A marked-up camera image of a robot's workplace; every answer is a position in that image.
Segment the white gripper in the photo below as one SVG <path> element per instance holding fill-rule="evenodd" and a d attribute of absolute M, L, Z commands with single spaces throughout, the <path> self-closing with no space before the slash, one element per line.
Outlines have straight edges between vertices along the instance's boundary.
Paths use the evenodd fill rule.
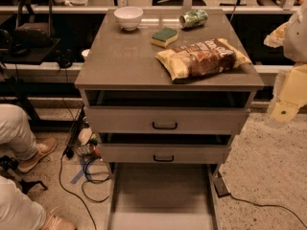
<path fill-rule="evenodd" d="M 287 125 L 298 113 L 298 109 L 307 104 L 307 64 L 296 64 L 283 83 L 279 102 L 272 100 L 268 107 L 266 124 L 281 128 Z"/>

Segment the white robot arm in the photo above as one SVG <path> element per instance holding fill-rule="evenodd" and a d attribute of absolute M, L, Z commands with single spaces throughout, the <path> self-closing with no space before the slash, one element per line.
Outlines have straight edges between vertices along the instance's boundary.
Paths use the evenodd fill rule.
<path fill-rule="evenodd" d="M 291 70 L 277 74 L 268 107 L 267 125 L 280 128 L 307 104 L 307 1 L 270 33 L 264 44 L 273 48 L 282 46 L 284 56 L 295 63 Z"/>

